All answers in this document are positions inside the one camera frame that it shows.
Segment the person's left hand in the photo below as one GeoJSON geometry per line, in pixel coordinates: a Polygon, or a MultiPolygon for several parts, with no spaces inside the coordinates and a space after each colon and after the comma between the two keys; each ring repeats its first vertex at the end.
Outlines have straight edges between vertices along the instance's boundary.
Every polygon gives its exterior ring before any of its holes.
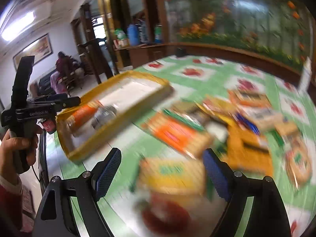
{"type": "Polygon", "coordinates": [[[24,149],[29,150],[26,156],[27,163],[29,166],[34,165],[39,142],[38,134],[42,132],[42,128],[37,125],[32,140],[22,137],[10,137],[9,130],[4,135],[1,144],[1,176],[12,185],[18,184],[18,173],[16,172],[13,160],[14,153],[24,149]]]}

